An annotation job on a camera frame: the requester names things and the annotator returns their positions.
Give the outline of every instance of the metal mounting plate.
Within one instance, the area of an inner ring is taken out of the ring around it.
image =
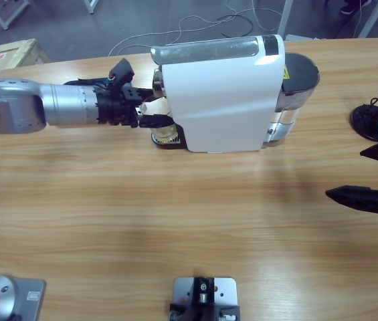
[[[177,278],[174,281],[173,303],[191,305],[194,278]],[[214,292],[214,302],[217,306],[237,306],[238,293],[236,281],[232,278],[214,278],[217,291]]]
[[[15,314],[23,321],[37,321],[46,283],[36,279],[12,278],[17,287]]]

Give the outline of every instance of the gray floor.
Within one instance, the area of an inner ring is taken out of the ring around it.
[[[46,54],[54,62],[107,56],[110,49],[121,40],[144,33],[164,32],[178,29],[178,22],[188,15],[200,15],[217,21],[232,14],[225,6],[225,0],[99,0],[93,15],[89,14],[83,0],[30,0],[31,5],[5,31],[0,27],[0,44],[22,39],[36,38]],[[282,10],[284,0],[256,0],[256,7]],[[0,14],[9,15],[12,6],[3,6],[0,0]],[[286,34],[318,38],[352,37],[359,15],[346,25],[347,18],[339,14],[345,4],[343,0],[294,0]],[[251,0],[229,0],[229,5],[241,11],[252,7]],[[371,13],[373,5],[363,9],[360,28]],[[251,34],[267,34],[273,31],[261,29],[252,11],[244,12],[254,23]],[[277,27],[280,17],[270,11],[258,11],[258,19],[266,29]],[[208,23],[196,18],[183,22],[183,29],[199,29]],[[184,33],[179,42],[221,38],[222,33],[239,36],[250,29],[242,18],[222,23],[202,31]],[[117,50],[132,44],[163,45],[172,42],[177,33],[152,35],[126,41]],[[378,21],[369,37],[378,37]],[[122,54],[148,52],[146,47],[131,47]]]

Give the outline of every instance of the silver robot arm segment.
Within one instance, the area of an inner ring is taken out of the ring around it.
[[[0,80],[0,134],[27,134],[46,126],[98,123],[94,86]]]

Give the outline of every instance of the warning label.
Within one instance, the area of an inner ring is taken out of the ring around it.
[[[290,74],[288,73],[287,66],[284,68],[284,79],[290,79]]]

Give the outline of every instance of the robotic arm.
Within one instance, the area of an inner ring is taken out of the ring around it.
[[[130,86],[134,72],[125,59],[108,78],[79,80],[65,85],[0,79],[0,134],[27,134],[52,126],[89,124],[159,128],[173,124],[166,115],[139,115],[143,102],[156,98],[153,90]]]

